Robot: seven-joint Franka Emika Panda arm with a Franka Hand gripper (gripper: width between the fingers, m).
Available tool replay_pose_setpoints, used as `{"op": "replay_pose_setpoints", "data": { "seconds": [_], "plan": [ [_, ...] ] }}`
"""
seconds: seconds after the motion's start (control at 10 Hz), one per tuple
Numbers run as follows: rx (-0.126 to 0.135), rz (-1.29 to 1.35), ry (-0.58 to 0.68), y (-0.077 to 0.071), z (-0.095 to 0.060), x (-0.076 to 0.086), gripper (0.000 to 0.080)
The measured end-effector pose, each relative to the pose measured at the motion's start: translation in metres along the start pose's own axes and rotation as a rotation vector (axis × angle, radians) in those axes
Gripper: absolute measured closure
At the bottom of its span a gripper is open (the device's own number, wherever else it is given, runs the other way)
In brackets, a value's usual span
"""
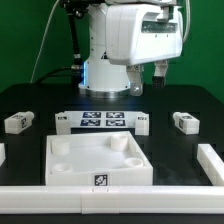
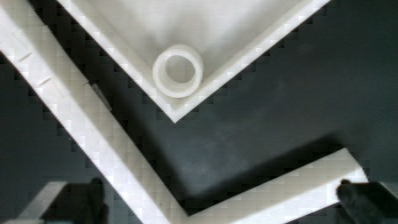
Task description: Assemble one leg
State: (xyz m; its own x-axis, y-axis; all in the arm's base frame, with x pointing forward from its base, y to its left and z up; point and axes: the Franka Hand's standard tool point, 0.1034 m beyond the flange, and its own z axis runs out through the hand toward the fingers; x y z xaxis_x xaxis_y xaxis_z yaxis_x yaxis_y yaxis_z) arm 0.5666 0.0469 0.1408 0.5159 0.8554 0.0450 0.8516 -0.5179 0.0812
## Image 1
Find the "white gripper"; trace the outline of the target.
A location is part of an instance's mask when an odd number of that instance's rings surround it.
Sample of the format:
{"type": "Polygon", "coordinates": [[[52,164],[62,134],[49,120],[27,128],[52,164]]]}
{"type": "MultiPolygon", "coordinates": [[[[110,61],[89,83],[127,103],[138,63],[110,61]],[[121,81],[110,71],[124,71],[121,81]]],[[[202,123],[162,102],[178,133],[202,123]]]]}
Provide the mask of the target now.
{"type": "Polygon", "coordinates": [[[106,13],[106,53],[111,64],[126,67],[130,94],[143,94],[143,68],[154,62],[152,84],[163,88],[168,61],[182,52],[183,20],[178,8],[169,21],[162,19],[164,11],[159,6],[130,4],[110,6],[106,13]]]}

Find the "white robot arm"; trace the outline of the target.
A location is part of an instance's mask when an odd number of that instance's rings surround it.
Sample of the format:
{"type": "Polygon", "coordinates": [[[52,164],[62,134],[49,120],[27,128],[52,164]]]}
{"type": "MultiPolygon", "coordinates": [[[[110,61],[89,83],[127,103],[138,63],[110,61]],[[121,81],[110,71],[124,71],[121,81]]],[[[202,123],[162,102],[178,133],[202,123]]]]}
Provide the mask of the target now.
{"type": "Polygon", "coordinates": [[[140,96],[149,62],[155,64],[152,84],[163,87],[168,61],[182,52],[178,0],[102,0],[88,10],[90,55],[80,92],[98,98],[140,96]]]}

